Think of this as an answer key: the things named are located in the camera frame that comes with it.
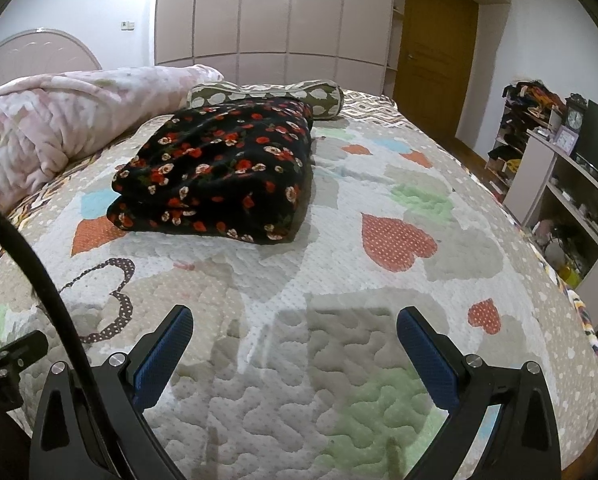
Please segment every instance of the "quilted bedspread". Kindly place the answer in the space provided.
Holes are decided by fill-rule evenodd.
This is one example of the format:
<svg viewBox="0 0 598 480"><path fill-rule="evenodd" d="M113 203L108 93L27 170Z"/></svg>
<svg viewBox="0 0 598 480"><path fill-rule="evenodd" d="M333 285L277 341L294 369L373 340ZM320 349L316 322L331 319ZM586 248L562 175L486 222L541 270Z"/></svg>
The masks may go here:
<svg viewBox="0 0 598 480"><path fill-rule="evenodd" d="M12 219L95 365L129 351L174 304L191 308L192 342L144 413L186 478L402 478L446 416L396 338L396 314L411 304L463 353L542 366L568 465L598 427L598 344L578 298L485 188L388 101L346 99L341 118L313 128L312 192L291 243L127 233L108 222L115 168L166 117L72 168ZM34 329L50 351L22 376L28 422L64 352L3 256L0 342ZM495 416L458 478L476 465Z"/></svg>

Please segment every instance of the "alarm clock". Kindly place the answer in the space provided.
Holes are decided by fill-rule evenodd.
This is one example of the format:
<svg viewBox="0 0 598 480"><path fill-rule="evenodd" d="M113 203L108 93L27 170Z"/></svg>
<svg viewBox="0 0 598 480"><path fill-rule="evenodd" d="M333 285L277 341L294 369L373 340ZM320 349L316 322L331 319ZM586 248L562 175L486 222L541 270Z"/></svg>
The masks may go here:
<svg viewBox="0 0 598 480"><path fill-rule="evenodd" d="M566 99L566 113L562 124L570 131L579 134L582 129L583 116L588 108L588 103L579 94L571 94Z"/></svg>

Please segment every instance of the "rolled pink comforter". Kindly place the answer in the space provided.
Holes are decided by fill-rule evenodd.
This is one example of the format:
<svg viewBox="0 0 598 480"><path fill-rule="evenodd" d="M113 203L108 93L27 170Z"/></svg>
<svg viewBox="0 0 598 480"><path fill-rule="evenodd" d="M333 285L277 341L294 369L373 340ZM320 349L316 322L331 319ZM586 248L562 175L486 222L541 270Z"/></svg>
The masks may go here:
<svg viewBox="0 0 598 480"><path fill-rule="evenodd" d="M147 66L36 75L0 86L0 210L9 211L70 160L182 108L193 86L222 79L204 65Z"/></svg>

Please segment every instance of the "folded blanket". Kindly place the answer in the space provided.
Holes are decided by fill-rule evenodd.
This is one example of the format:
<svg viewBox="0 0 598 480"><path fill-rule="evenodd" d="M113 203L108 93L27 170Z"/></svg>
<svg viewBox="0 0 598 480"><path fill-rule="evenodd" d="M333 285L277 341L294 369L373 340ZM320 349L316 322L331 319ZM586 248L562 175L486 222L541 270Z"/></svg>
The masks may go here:
<svg viewBox="0 0 598 480"><path fill-rule="evenodd" d="M213 68L150 66L66 72L0 86L0 210L7 212L66 167L133 126L182 108Z"/></svg>
<svg viewBox="0 0 598 480"><path fill-rule="evenodd" d="M287 98L179 111L112 178L108 219L130 231L276 242L310 157L310 107Z"/></svg>

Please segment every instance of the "wooden door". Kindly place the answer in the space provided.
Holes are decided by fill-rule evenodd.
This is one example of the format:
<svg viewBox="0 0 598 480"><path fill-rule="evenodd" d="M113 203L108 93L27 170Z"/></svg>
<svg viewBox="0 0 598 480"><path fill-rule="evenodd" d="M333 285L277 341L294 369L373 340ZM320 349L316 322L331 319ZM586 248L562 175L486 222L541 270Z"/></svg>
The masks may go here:
<svg viewBox="0 0 598 480"><path fill-rule="evenodd" d="M394 100L442 144L455 137L464 106L478 13L472 0L406 0Z"/></svg>

